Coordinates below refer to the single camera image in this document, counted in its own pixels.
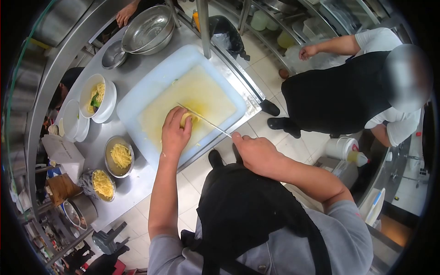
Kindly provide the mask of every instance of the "gray shirt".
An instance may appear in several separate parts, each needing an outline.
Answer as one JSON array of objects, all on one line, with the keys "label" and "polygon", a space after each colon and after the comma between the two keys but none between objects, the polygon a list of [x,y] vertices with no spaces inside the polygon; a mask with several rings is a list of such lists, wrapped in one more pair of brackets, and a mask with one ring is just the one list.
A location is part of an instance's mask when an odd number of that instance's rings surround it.
[{"label": "gray shirt", "polygon": [[[327,215],[312,209],[305,211],[321,231],[333,275],[365,275],[373,260],[373,244],[356,204],[338,201]],[[195,236],[202,238],[199,219]],[[287,228],[272,232],[266,243],[248,250],[237,260],[263,274],[315,274],[307,239],[297,237]],[[202,267],[203,257],[184,248],[178,237],[158,235],[151,240],[149,275],[201,274]]]}]

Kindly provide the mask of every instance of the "knife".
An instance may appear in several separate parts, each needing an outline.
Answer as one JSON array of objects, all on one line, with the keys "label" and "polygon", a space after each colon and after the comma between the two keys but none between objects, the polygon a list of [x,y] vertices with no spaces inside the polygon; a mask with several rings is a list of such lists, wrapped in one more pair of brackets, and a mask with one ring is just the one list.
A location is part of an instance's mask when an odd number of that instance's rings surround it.
[{"label": "knife", "polygon": [[182,104],[178,103],[181,107],[187,109],[188,111],[192,112],[193,114],[195,114],[198,118],[200,118],[201,120],[205,121],[206,123],[208,123],[209,125],[211,125],[212,127],[214,127],[215,129],[219,130],[220,132],[222,132],[223,134],[229,136],[230,138],[232,138],[231,135],[229,135],[228,133],[226,133],[225,131],[223,131],[222,129],[220,129],[219,127],[217,127],[215,124],[209,122],[206,118],[202,117],[201,115],[199,115],[198,113],[194,112],[193,110],[191,110],[188,107],[183,106]]}]

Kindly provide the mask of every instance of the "black apron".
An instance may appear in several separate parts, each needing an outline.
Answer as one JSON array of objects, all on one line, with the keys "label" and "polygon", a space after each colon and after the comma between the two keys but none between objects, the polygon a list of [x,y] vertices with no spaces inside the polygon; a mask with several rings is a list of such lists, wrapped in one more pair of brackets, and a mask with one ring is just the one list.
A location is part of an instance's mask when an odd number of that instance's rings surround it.
[{"label": "black apron", "polygon": [[308,238],[315,274],[331,275],[324,239],[292,193],[280,182],[244,166],[227,168],[197,208],[203,239],[194,239],[194,233],[187,230],[181,232],[183,245],[203,256],[202,274],[219,274],[220,268],[230,274],[261,274],[255,270],[258,267],[252,269],[235,259],[267,242],[270,233],[288,227],[293,234]]},{"label": "black apron", "polygon": [[289,77],[281,86],[290,119],[300,129],[351,134],[390,108],[391,92],[381,81],[389,51],[370,52],[343,65]]}]

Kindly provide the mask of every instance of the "white cutting board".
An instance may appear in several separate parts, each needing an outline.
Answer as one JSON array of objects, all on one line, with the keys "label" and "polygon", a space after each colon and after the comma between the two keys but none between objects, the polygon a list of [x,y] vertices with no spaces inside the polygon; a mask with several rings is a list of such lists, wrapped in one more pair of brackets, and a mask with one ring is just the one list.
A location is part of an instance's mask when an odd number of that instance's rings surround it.
[{"label": "white cutting board", "polygon": [[[193,45],[186,45],[152,69],[119,102],[116,112],[148,163],[157,169],[161,128],[177,102],[227,130],[246,112],[246,103],[229,82]],[[221,132],[194,121],[191,139],[179,166]]]}]

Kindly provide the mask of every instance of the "hand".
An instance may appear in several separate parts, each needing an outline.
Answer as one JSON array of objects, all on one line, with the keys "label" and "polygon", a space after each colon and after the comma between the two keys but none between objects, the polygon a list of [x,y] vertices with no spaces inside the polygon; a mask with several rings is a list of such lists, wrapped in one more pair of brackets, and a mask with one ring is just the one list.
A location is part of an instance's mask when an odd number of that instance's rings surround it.
[{"label": "hand", "polygon": [[300,54],[298,56],[299,59],[306,61],[310,57],[319,53],[318,47],[316,45],[305,46],[300,50]]},{"label": "hand", "polygon": [[137,2],[133,1],[132,3],[125,6],[122,10],[120,10],[116,15],[116,23],[118,27],[122,27],[122,25],[126,26],[130,17],[135,13],[137,9]]},{"label": "hand", "polygon": [[232,133],[232,141],[235,143],[244,166],[252,172],[274,180],[281,181],[283,163],[287,158],[276,150],[268,139],[264,137],[253,139],[249,136],[241,136],[238,132]]},{"label": "hand", "polygon": [[162,153],[161,157],[177,158],[179,160],[188,141],[191,138],[191,116],[185,119],[185,128],[180,127],[180,120],[187,110],[176,106],[168,113],[162,127]]}]

